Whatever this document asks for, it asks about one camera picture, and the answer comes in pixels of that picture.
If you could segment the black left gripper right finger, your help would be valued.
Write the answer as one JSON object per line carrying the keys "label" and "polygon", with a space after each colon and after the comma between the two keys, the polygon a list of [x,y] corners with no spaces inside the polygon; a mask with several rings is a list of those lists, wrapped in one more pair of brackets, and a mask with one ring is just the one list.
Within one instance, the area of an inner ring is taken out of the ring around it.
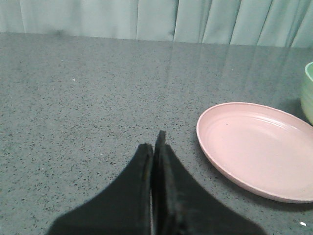
{"label": "black left gripper right finger", "polygon": [[152,171],[158,235],[263,235],[256,223],[223,205],[185,169],[160,131]]}

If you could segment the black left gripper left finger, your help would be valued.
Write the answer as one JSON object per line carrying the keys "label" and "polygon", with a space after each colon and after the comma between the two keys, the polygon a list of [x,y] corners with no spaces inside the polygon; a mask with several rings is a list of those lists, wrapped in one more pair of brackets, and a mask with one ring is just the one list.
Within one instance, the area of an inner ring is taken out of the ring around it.
{"label": "black left gripper left finger", "polygon": [[58,217],[49,235],[149,235],[153,148],[140,144],[135,155],[97,196]]}

